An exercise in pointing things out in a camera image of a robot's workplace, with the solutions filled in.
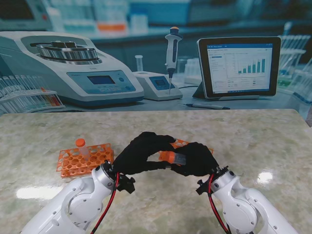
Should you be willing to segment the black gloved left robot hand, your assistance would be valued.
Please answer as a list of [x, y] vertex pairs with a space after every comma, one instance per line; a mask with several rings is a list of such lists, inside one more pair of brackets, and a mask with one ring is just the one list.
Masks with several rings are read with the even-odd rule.
[[166, 169], [166, 161], [149, 161], [148, 158], [159, 151], [173, 151], [172, 143], [176, 140], [169, 135], [157, 135], [143, 132], [117, 156], [113, 162], [114, 173], [134, 175], [146, 171]]

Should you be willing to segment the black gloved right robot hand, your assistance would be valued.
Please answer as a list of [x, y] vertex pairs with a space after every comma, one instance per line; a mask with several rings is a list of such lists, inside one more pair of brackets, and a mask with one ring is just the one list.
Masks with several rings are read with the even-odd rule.
[[171, 170], [183, 176], [206, 176], [214, 173], [219, 164], [207, 146], [192, 142], [176, 148], [175, 153], [184, 155], [186, 164], [178, 166], [171, 164]]

